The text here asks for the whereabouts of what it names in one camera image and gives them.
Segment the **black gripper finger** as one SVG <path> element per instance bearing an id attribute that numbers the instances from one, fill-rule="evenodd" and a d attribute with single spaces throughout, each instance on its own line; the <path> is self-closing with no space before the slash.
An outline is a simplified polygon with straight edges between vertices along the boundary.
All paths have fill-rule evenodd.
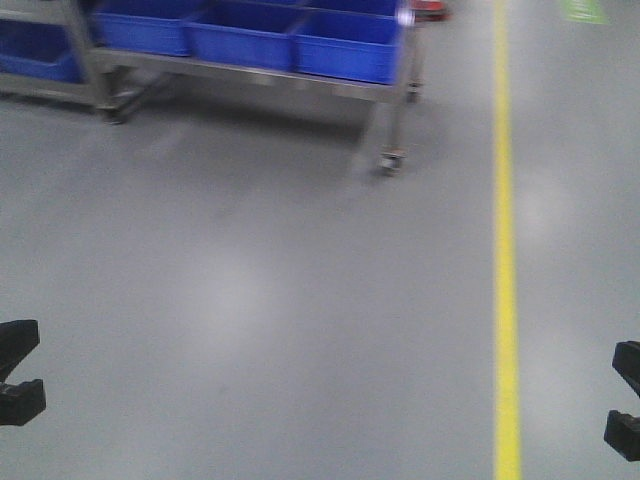
<path id="1" fill-rule="evenodd" d="M 13 370 L 40 343 L 39 323 L 22 319 L 1 323 L 1 382 L 5 383 Z"/>
<path id="2" fill-rule="evenodd" d="M 46 393 L 41 379 L 19 385 L 1 384 L 1 425 L 24 426 L 46 409 Z"/>

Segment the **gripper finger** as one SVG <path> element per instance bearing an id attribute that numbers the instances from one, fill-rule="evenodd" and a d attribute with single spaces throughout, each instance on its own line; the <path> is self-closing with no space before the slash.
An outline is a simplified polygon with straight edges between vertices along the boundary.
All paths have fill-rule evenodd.
<path id="1" fill-rule="evenodd" d="M 639 395 L 639 342 L 628 340 L 617 343 L 612 367 L 634 393 Z"/>
<path id="2" fill-rule="evenodd" d="M 639 460 L 639 418 L 610 410 L 604 441 L 628 462 Z"/>

